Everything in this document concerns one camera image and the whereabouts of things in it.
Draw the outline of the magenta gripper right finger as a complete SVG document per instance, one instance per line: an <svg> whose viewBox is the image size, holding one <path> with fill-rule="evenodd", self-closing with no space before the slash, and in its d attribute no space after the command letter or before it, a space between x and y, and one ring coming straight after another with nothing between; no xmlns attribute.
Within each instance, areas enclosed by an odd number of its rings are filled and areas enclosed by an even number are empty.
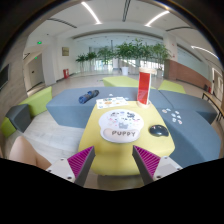
<svg viewBox="0 0 224 224"><path fill-rule="evenodd" d="M138 146L133 146L132 156L145 185L182 169L182 167L169 156L159 157Z"/></svg>

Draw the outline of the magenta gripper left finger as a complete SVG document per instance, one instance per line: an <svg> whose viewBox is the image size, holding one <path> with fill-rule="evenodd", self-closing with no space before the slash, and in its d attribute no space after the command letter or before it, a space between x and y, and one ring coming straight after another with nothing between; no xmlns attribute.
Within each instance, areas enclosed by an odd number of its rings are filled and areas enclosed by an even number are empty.
<svg viewBox="0 0 224 224"><path fill-rule="evenodd" d="M83 187L94 157L95 150L91 146L74 154L70 158L59 159L47 168L46 171Z"/></svg>

